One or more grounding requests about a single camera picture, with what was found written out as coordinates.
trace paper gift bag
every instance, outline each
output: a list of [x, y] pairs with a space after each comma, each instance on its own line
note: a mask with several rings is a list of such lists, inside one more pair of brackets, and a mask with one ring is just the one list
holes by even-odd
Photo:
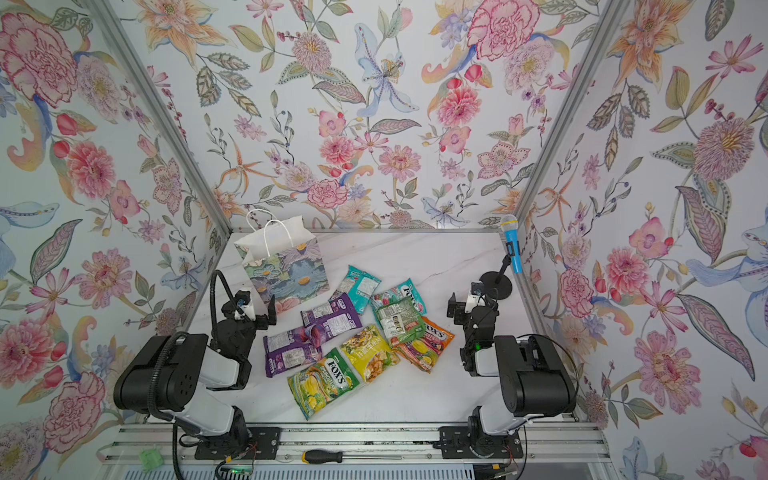
[[266, 304], [272, 295], [278, 313], [329, 290], [328, 276], [317, 238], [301, 216], [269, 220], [264, 228], [234, 242], [253, 288]]

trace wall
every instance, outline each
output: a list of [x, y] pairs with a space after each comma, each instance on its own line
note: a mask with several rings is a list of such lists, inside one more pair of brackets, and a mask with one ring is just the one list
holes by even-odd
[[235, 228], [496, 225], [598, 0], [111, 3]]
[[0, 478], [89, 478], [226, 237], [78, 2], [0, 2]]
[[525, 216], [580, 416], [628, 480], [768, 478], [766, 15], [634, 0]]

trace blue microphone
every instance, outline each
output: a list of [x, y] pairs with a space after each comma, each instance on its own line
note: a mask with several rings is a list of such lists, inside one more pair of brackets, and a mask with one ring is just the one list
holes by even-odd
[[512, 257], [512, 271], [523, 273], [523, 263], [520, 261], [520, 243], [518, 242], [518, 218], [515, 215], [504, 215], [501, 227], [507, 240], [507, 253]]

